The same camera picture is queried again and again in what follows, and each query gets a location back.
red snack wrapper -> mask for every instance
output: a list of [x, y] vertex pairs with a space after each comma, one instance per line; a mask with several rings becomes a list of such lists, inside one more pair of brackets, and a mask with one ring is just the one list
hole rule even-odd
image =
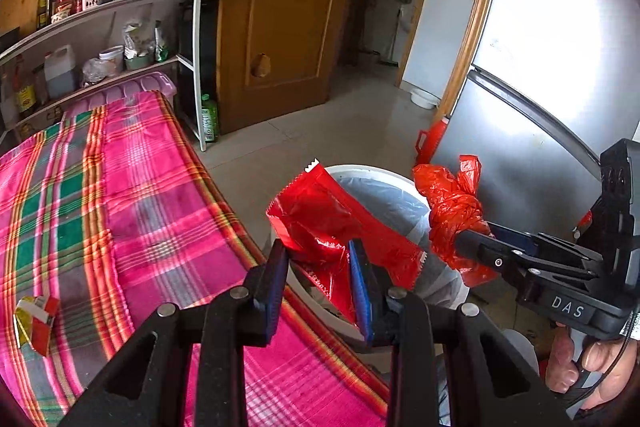
[[412, 289], [422, 268], [424, 252], [371, 216], [317, 161], [271, 201], [267, 217], [293, 261], [352, 323], [349, 240], [360, 238], [397, 286]]
[[454, 248], [456, 234], [463, 230], [491, 235], [489, 225], [482, 219], [482, 204], [476, 198], [480, 170], [480, 160], [473, 155], [460, 156], [457, 178], [446, 167], [414, 167], [415, 188], [427, 198], [431, 208], [431, 250], [449, 267], [458, 270], [469, 288], [497, 277], [497, 273], [490, 268], [460, 257]]

wooden door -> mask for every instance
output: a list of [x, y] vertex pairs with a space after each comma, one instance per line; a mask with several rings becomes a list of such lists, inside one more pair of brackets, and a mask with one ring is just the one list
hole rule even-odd
[[326, 101], [346, 0], [220, 0], [222, 133]]

blue gripper pad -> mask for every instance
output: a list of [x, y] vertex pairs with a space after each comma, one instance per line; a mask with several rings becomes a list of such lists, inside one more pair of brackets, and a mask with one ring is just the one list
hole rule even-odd
[[352, 239], [349, 242], [349, 266], [356, 325], [367, 346], [370, 346], [374, 340], [374, 324], [382, 315], [383, 296], [362, 241], [359, 239]]
[[265, 311], [267, 343], [271, 342], [271, 337], [278, 327], [280, 305], [282, 304], [284, 286], [287, 283], [288, 270], [289, 254], [282, 241], [276, 239], [254, 295], [254, 304]]

cable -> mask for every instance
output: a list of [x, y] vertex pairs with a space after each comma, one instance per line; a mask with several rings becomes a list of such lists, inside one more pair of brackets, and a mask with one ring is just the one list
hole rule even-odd
[[566, 407], [567, 409], [570, 409], [571, 407], [573, 407], [578, 402], [580, 402], [582, 400], [585, 400], [588, 397], [590, 397], [591, 394], [596, 390], [596, 388], [604, 381], [604, 379], [609, 376], [609, 374], [611, 373], [613, 368], [616, 367], [616, 364], [618, 363], [618, 361], [622, 357], [622, 354], [625, 352], [626, 346], [628, 346], [628, 344], [629, 344], [629, 340], [631, 339], [631, 333], [633, 332], [634, 327], [636, 325], [636, 318], [638, 318], [638, 307], [636, 307], [636, 309], [634, 310], [633, 314], [631, 315], [631, 320], [629, 321], [629, 325], [626, 328], [625, 341], [622, 343], [622, 347], [620, 348], [620, 352], [616, 355], [616, 358], [613, 360], [611, 365], [609, 365], [609, 368], [598, 379], [598, 381], [595, 384], [593, 384], [590, 388], [588, 388], [588, 390], [586, 390], [584, 393], [582, 393], [581, 395], [578, 395], [578, 397], [574, 398], [569, 403], [569, 405]]

refrigerator door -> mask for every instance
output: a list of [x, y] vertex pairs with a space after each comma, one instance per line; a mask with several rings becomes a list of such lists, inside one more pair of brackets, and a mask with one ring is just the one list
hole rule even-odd
[[471, 71], [433, 164], [456, 173], [461, 154], [482, 163], [484, 217], [571, 239], [599, 197], [597, 156], [551, 114], [504, 82]]
[[638, 0], [492, 0], [473, 65], [600, 153], [640, 120]]

